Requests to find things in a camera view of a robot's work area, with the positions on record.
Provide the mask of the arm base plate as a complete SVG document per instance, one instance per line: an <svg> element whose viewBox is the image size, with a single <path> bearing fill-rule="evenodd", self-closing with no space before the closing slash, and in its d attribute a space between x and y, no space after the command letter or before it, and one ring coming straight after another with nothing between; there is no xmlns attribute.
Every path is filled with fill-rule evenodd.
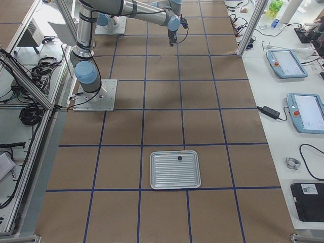
<svg viewBox="0 0 324 243"><path fill-rule="evenodd" d="M102 87L95 98L92 98L95 93L84 93L81 85L78 87L78 92L81 92L80 96L76 97L74 111L77 112L95 112L95 111L113 111L115 104L115 96L117 89L116 79L103 79Z"/></svg>
<svg viewBox="0 0 324 243"><path fill-rule="evenodd" d="M125 33L126 17L110 17L99 14L95 35L119 35Z"/></svg>

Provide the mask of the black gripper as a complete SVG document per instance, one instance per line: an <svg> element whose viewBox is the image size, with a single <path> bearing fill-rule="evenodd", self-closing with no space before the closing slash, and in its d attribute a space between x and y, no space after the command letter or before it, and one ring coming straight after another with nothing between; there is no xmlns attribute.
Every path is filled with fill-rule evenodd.
<svg viewBox="0 0 324 243"><path fill-rule="evenodd" d="M170 47L173 47L174 44L177 43L177 31L172 31L172 30L168 30L168 38L169 38L169 43L170 43Z"/></svg>

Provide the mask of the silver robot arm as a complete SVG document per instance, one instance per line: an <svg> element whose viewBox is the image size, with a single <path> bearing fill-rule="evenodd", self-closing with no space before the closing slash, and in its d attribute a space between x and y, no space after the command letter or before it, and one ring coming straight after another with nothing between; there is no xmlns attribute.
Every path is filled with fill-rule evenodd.
<svg viewBox="0 0 324 243"><path fill-rule="evenodd" d="M178 42L177 31L181 25L181 1L94 1L94 9L114 16L126 16L164 26L168 30L169 45Z"/></svg>
<svg viewBox="0 0 324 243"><path fill-rule="evenodd" d="M148 22L150 18L143 17L143 14L157 14L158 24L168 24L171 19L175 19L176 28L179 28L180 10L181 2L167 4L167 9L162 10L138 1L80 1L76 45L72 48L70 59L86 102L98 101L106 93L102 88L101 74L92 51L99 14L136 18Z"/></svg>

